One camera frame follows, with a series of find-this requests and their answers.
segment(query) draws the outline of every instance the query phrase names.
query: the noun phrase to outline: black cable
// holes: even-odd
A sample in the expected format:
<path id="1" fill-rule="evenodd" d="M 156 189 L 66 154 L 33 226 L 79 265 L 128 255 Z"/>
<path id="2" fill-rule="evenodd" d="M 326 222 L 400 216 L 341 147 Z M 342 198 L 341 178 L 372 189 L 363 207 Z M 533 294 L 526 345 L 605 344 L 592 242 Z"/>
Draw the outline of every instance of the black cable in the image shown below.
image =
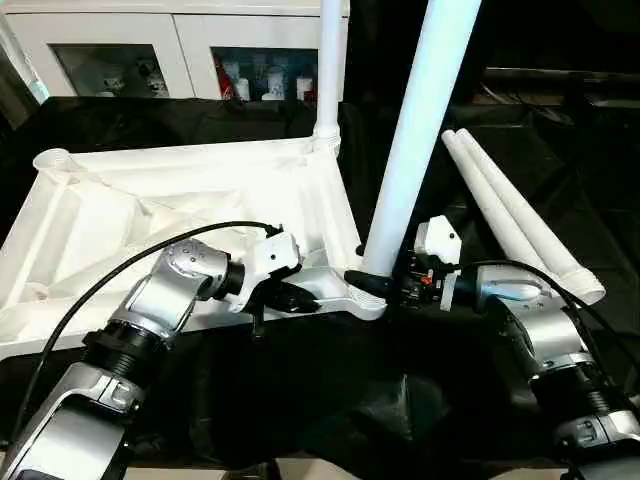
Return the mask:
<path id="1" fill-rule="evenodd" d="M 531 265 L 528 265 L 526 263 L 519 262 L 517 260 L 508 260 L 508 259 L 507 260 L 481 260 L 478 262 L 471 262 L 465 265 L 454 265 L 449 268 L 451 270 L 465 270 L 468 268 L 479 268 L 479 267 L 490 267 L 490 266 L 509 266 L 509 267 L 520 268 L 522 270 L 526 270 L 530 273 L 533 273 L 534 275 L 540 277 L 542 280 L 547 282 L 551 288 L 553 288 L 556 292 L 558 292 L 558 295 L 560 295 L 560 298 L 562 298 L 562 300 L 566 303 L 567 308 L 569 309 L 571 314 L 574 316 L 576 321 L 579 322 L 579 326 L 584 331 L 585 335 L 587 336 L 587 340 L 591 344 L 589 345 L 589 349 L 591 351 L 591 355 L 594 357 L 596 362 L 598 362 L 600 366 L 604 368 L 604 363 L 602 362 L 602 359 L 600 358 L 600 354 L 598 353 L 598 348 L 595 343 L 595 340 L 591 336 L 591 332 L 589 331 L 588 327 L 584 324 L 584 321 L 580 316 L 580 313 L 576 307 L 576 304 L 580 306 L 580 308 L 582 308 L 585 312 L 587 312 L 594 320 L 596 320 L 602 326 L 602 328 L 604 328 L 608 333 L 611 334 L 612 338 L 616 343 L 616 346 L 629 359 L 629 361 L 633 365 L 633 368 L 640 375 L 640 365 L 638 364 L 638 360 L 635 358 L 631 350 L 627 348 L 624 342 L 622 342 L 622 340 L 620 339 L 620 336 L 614 330 L 614 328 L 609 324 L 609 322 L 607 322 L 604 319 L 604 317 L 600 315 L 591 305 L 588 305 L 584 300 L 582 300 L 581 298 L 577 297 L 573 293 L 563 288 L 558 282 L 556 282 L 553 278 L 551 278 L 547 273 L 543 272 L 542 270 L 536 267 L 532 267 Z"/>
<path id="2" fill-rule="evenodd" d="M 38 379 L 40 378 L 40 375 L 42 373 L 42 369 L 44 367 L 45 362 L 47 361 L 47 358 L 49 357 L 49 354 L 52 352 L 53 347 L 55 346 L 56 342 L 58 341 L 58 339 L 60 338 L 60 335 L 62 334 L 62 331 L 65 329 L 65 327 L 69 324 L 69 322 L 71 321 L 71 319 L 73 318 L 73 316 L 78 312 L 78 310 L 80 310 L 80 308 L 82 308 L 82 306 L 87 303 L 87 301 L 96 294 L 96 292 L 98 292 L 98 290 L 100 290 L 102 287 L 104 287 L 107 283 L 109 283 L 114 277 L 116 277 L 118 274 L 120 274 L 121 272 L 123 272 L 124 270 L 126 270 L 127 268 L 129 268 L 131 265 L 133 265 L 134 263 L 138 262 L 139 260 L 142 260 L 145 257 L 148 257 L 149 255 L 158 252 L 160 250 L 162 250 L 163 248 L 168 247 L 169 245 L 172 245 L 176 242 L 180 242 L 181 240 L 186 240 L 187 238 L 191 238 L 194 237 L 196 235 L 200 235 L 201 233 L 205 233 L 205 232 L 210 232 L 213 230 L 221 230 L 223 228 L 230 228 L 230 227 L 255 227 L 255 228 L 262 228 L 267 232 L 267 236 L 273 236 L 277 233 L 279 233 L 281 230 L 266 224 L 266 223 L 261 223 L 261 222 L 251 222 L 251 221 L 233 221 L 233 222 L 222 222 L 222 223 L 215 223 L 212 225 L 206 225 L 204 227 L 199 227 L 199 228 L 194 228 L 193 230 L 189 230 L 188 232 L 184 232 L 181 233 L 179 235 L 176 235 L 174 237 L 171 237 L 167 240 L 164 240 L 160 243 L 157 243 L 155 245 L 153 245 L 152 247 L 147 248 L 146 250 L 143 250 L 140 253 L 135 254 L 134 256 L 132 256 L 131 258 L 129 258 L 128 260 L 125 260 L 124 262 L 122 262 L 120 265 L 118 265 L 116 268 L 114 268 L 113 270 L 111 270 L 109 273 L 107 273 L 104 277 L 102 277 L 100 280 L 98 280 L 91 288 L 89 288 L 89 290 L 87 290 L 84 295 L 82 295 L 77 301 L 76 303 L 74 303 L 71 308 L 67 311 L 67 313 L 64 315 L 64 317 L 62 317 L 62 319 L 60 320 L 60 322 L 58 322 L 58 324 L 56 325 L 56 328 L 53 329 L 53 332 L 51 332 L 51 335 L 49 336 L 49 339 L 47 340 L 47 343 L 45 344 L 44 348 L 42 349 L 42 353 L 40 354 L 40 358 L 38 359 L 38 363 L 36 365 L 36 368 L 33 372 L 33 374 L 31 375 L 31 379 L 29 380 L 29 384 L 27 385 L 27 390 L 24 394 L 24 397 L 22 399 L 22 403 L 20 404 L 20 408 L 18 409 L 18 415 L 16 417 L 16 421 L 14 423 L 14 427 L 13 427 L 13 433 L 11 434 L 11 441 L 15 441 L 18 434 L 20 433 L 20 430 L 22 429 L 22 424 L 24 421 L 24 417 L 27 414 L 27 411 L 29 410 L 29 404 L 31 403 L 31 397 L 33 396 L 33 392 L 35 390 L 35 387 L 38 383 Z"/>

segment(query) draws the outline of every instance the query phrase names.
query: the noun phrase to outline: white cabinet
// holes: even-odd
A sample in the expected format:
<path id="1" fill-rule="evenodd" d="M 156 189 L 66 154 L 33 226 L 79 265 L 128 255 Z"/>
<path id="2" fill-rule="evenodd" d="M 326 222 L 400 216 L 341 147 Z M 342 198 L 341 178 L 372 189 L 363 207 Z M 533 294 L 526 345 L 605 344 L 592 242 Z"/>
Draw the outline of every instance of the white cabinet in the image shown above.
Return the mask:
<path id="1" fill-rule="evenodd" d="M 314 100 L 319 17 L 176 15 L 196 96 Z M 342 19 L 341 77 L 347 40 Z"/>
<path id="2" fill-rule="evenodd" d="M 37 13 L 7 20 L 51 95 L 193 96 L 171 15 Z"/>
<path id="3" fill-rule="evenodd" d="M 314 100 L 320 5 L 7 0 L 0 9 L 51 95 Z M 340 92 L 348 14 L 344 0 Z"/>

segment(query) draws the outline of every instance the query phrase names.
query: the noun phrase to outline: black cloth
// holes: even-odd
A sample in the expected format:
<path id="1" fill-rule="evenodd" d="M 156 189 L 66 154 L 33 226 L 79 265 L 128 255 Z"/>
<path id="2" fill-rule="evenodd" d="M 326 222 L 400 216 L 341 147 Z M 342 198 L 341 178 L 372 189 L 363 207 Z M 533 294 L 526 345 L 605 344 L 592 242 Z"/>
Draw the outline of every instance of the black cloth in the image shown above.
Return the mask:
<path id="1" fill-rule="evenodd" d="M 343 104 L 339 166 L 366 238 L 398 108 Z M 447 127 L 466 127 L 563 242 L 607 288 L 597 305 L 636 351 L 638 314 L 637 113 L 452 107 Z M 310 135 L 301 104 L 202 100 L 50 99 L 0 156 L 2 234 L 47 148 L 71 152 Z M 438 142 L 411 219 L 446 214 L 463 261 L 502 258 Z M 629 365 L 596 334 L 619 381 Z M 56 352 L 41 400 L 81 350 Z M 33 356 L 0 363 L 0 437 L 6 439 Z M 348 314 L 184 334 L 130 431 L 136 462 L 233 468 L 297 451 L 363 479 L 487 478 L 513 466 L 545 466 L 548 431 L 514 361 L 491 326 L 465 309 L 390 308 L 377 322 Z"/>

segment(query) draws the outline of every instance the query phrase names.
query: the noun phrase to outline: white tube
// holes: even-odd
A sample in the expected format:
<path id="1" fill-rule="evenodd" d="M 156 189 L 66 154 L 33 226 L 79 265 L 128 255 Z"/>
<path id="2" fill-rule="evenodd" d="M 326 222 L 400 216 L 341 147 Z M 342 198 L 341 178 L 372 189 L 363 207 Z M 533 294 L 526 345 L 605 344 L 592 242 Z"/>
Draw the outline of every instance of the white tube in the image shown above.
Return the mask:
<path id="1" fill-rule="evenodd" d="M 318 111 L 313 135 L 320 139 L 339 139 L 338 85 L 342 0 L 322 0 L 320 51 L 318 52 Z"/>
<path id="2" fill-rule="evenodd" d="M 602 298 L 605 294 L 602 284 L 593 273 L 578 263 L 475 138 L 465 129 L 459 130 L 456 137 L 464 145 L 476 167 L 482 172 L 520 230 L 524 232 L 547 269 L 560 278 L 563 286 L 585 301 L 595 303 Z"/>
<path id="3" fill-rule="evenodd" d="M 544 262 L 509 215 L 460 139 L 453 131 L 447 130 L 442 134 L 442 141 L 507 257 L 546 270 Z"/>
<path id="4" fill-rule="evenodd" d="M 481 0 L 430 0 L 389 154 L 362 269 L 391 273 Z"/>

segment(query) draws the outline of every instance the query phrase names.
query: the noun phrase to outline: white pole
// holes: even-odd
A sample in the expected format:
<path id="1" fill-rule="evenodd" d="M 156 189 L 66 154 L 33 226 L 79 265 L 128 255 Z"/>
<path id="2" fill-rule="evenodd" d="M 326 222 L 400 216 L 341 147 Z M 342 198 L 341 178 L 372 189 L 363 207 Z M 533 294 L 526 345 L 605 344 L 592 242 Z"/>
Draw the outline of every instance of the white pole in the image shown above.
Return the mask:
<path id="1" fill-rule="evenodd" d="M 481 0 L 429 0 L 362 269 L 388 276 L 406 233 Z"/>
<path id="2" fill-rule="evenodd" d="M 338 86 L 342 44 L 342 0 L 322 0 L 320 51 L 318 52 L 318 111 L 313 135 L 340 141 Z"/>
<path id="3" fill-rule="evenodd" d="M 456 138 L 469 153 L 475 166 L 500 198 L 519 229 L 526 235 L 547 269 L 555 273 L 566 288 L 586 302 L 594 303 L 602 298 L 605 289 L 595 275 L 578 263 L 476 139 L 466 129 L 458 130 Z"/>
<path id="4" fill-rule="evenodd" d="M 507 257 L 546 271 L 546 265 L 484 178 L 462 141 L 451 130 L 442 134 L 442 141 Z"/>

